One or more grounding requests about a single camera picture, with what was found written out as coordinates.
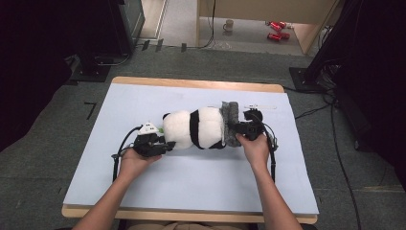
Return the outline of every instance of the panda ear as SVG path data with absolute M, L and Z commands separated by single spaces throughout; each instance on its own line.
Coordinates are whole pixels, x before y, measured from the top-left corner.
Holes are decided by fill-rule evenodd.
M 162 117 L 162 120 L 164 120 L 168 115 L 170 115 L 170 113 L 165 114 L 164 117 Z

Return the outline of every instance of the white floor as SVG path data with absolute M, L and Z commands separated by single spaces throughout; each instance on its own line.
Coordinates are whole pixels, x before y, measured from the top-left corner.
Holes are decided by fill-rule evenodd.
M 143 1 L 147 21 L 149 18 L 157 18 L 156 15 L 159 14 L 157 12 L 162 10 L 162 8 L 156 7 L 159 4 L 152 3 L 154 1 L 165 2 L 165 0 Z M 212 19 L 207 17 L 199 18 L 200 37 L 198 39 L 198 44 L 196 44 L 197 1 L 166 1 L 167 6 L 163 14 L 162 26 L 161 28 L 158 28 L 158 35 L 156 37 L 141 37 L 141 42 L 143 42 L 143 39 L 150 39 L 151 43 L 154 44 L 157 39 L 164 39 L 163 45 L 167 46 L 181 47 L 182 43 L 187 43 L 188 47 L 201 47 L 206 45 L 212 35 L 212 28 L 209 25 L 209 23 L 212 24 Z M 223 25 L 226 19 L 227 18 L 214 19 L 214 40 L 206 49 L 304 56 L 299 41 L 295 36 L 294 31 L 291 29 L 283 29 L 285 33 L 290 33 L 289 39 L 276 42 L 267 39 L 267 35 L 269 33 L 274 33 L 274 31 L 269 26 L 266 26 L 264 21 L 233 19 L 233 31 L 225 32 L 223 30 Z M 146 23 L 142 34 L 144 31 L 156 31 L 156 29 L 151 29 Z M 317 51 L 318 48 L 316 41 L 315 45 L 307 55 L 314 57 L 317 54 Z

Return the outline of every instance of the panda plush toy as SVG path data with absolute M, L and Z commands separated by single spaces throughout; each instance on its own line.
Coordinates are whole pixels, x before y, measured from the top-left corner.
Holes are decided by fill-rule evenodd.
M 175 142 L 174 150 L 193 145 L 200 149 L 239 147 L 236 132 L 229 125 L 238 123 L 238 103 L 223 103 L 221 108 L 202 107 L 190 113 L 175 111 L 164 116 L 166 142 Z

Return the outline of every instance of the person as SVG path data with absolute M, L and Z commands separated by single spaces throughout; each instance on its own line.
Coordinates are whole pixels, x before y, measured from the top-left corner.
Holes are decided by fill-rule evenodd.
M 251 165 L 257 181 L 265 229 L 302 229 L 300 223 L 283 200 L 268 171 L 269 149 L 265 135 L 260 135 L 255 141 L 249 141 L 244 136 L 237 134 L 237 139 L 244 147 L 245 156 Z M 159 155 L 144 158 L 134 149 L 128 149 L 122 158 L 120 173 L 117 179 L 73 229 L 110 229 L 124 194 L 131 182 L 143 173 L 150 164 L 161 157 Z

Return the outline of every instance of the black metal base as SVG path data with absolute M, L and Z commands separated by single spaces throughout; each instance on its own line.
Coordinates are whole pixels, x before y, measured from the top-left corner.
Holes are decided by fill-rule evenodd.
M 108 72 L 110 71 L 109 65 L 97 66 L 93 70 L 84 70 L 81 64 L 75 69 L 70 81 L 91 81 L 91 82 L 105 82 Z
M 306 68 L 289 67 L 290 77 L 295 84 L 295 88 L 301 92 L 325 92 L 325 88 L 315 81 L 305 81 Z

